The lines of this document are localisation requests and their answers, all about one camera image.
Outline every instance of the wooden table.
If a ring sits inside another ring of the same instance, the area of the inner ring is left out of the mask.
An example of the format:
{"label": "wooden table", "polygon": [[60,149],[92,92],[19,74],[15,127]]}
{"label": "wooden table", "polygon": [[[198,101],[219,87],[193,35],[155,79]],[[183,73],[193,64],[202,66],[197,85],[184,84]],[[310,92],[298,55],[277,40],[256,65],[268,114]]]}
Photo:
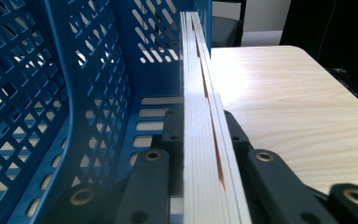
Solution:
{"label": "wooden table", "polygon": [[295,47],[212,50],[224,108],[307,185],[358,185],[358,100]]}

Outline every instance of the white stacked strip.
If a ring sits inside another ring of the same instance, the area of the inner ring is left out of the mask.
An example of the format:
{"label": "white stacked strip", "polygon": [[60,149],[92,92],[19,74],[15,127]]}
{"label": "white stacked strip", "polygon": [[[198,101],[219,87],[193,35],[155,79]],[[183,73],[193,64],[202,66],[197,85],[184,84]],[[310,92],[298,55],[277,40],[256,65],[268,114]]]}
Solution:
{"label": "white stacked strip", "polygon": [[197,12],[183,12],[185,224],[251,223]]}

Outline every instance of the black chair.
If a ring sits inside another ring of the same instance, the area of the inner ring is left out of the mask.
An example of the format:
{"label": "black chair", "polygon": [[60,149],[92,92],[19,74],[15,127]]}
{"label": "black chair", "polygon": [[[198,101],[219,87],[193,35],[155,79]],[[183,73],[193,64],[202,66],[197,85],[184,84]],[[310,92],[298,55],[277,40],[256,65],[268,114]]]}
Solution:
{"label": "black chair", "polygon": [[246,0],[214,0],[241,5],[237,20],[212,16],[212,48],[240,47],[243,34]]}

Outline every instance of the blue plastic basket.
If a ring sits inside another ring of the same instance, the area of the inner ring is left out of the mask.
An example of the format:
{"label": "blue plastic basket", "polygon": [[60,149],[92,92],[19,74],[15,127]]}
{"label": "blue plastic basket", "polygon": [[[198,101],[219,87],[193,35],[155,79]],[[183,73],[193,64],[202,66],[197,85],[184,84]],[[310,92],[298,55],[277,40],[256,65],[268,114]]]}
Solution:
{"label": "blue plastic basket", "polygon": [[179,12],[210,42],[211,2],[0,0],[0,223],[38,223],[72,186],[131,171],[182,103]]}

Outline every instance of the blue basket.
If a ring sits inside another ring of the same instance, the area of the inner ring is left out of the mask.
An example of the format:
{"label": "blue basket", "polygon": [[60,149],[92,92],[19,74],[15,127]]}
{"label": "blue basket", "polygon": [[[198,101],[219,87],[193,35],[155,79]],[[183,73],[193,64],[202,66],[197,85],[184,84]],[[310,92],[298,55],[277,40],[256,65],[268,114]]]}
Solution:
{"label": "blue basket", "polygon": [[0,223],[38,223],[72,186],[131,171],[182,103],[179,12],[210,42],[211,2],[0,0]]}

